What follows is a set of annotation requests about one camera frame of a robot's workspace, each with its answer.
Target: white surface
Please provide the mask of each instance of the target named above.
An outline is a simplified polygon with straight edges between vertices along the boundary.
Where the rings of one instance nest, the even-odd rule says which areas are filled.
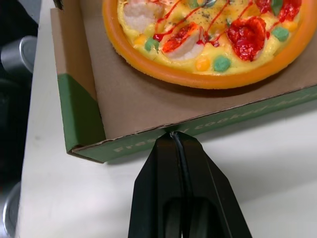
[[[43,0],[17,238],[126,238],[149,152],[108,164],[65,152],[49,8]],[[317,103],[198,137],[228,176],[254,238],[317,237]]]

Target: metal object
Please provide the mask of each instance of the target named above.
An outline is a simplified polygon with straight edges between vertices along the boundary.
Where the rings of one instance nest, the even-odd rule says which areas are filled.
[[[7,185],[0,194],[0,238],[14,238],[18,218],[21,183]]]
[[[26,36],[5,45],[0,59],[7,73],[17,78],[32,79],[37,38]]]
[[[206,7],[212,7],[217,0],[206,0]]]
[[[135,180],[129,238],[252,238],[227,177],[198,140],[159,138]]]

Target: red sauce drizzle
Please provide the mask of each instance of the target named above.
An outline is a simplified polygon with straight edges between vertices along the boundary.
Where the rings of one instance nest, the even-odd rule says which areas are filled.
[[[271,32],[274,29],[275,26],[277,26],[280,23],[280,21],[277,21],[274,23],[266,32],[266,38],[269,38],[271,36]]]
[[[175,9],[176,5],[177,5],[179,2],[180,2],[180,0],[172,7],[172,9],[171,9],[172,11],[173,11],[173,9]],[[180,21],[179,21],[175,26],[173,26],[169,31],[164,32],[164,33],[160,33],[160,34],[154,34],[153,39],[154,39],[154,40],[157,40],[158,42],[161,42],[164,36],[171,34],[177,26],[179,26],[180,24],[182,24],[182,23],[183,23],[184,21],[186,21],[191,15],[193,15],[196,11],[198,11],[200,8],[202,8],[202,7],[204,7],[204,6],[205,6],[205,5],[199,6],[199,7],[195,8],[194,10],[192,10],[187,16],[185,16],[182,20],[180,20]]]
[[[248,10],[249,7],[251,7],[253,5],[253,0],[249,0],[249,4],[247,5],[247,7],[242,11],[242,13],[238,16],[238,19],[240,19],[242,17],[242,15]]]

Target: pizza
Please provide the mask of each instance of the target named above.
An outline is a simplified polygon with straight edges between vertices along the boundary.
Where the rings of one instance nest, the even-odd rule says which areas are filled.
[[[302,0],[118,0],[131,46],[195,74],[231,75],[271,61],[299,28]]]

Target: cardboard box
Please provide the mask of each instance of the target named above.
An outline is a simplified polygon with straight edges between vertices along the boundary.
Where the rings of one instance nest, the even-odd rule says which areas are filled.
[[[262,82],[192,89],[129,66],[107,39],[102,0],[58,2],[53,40],[69,154],[106,162],[151,148],[167,131],[194,136],[317,99],[317,35],[294,63]]]

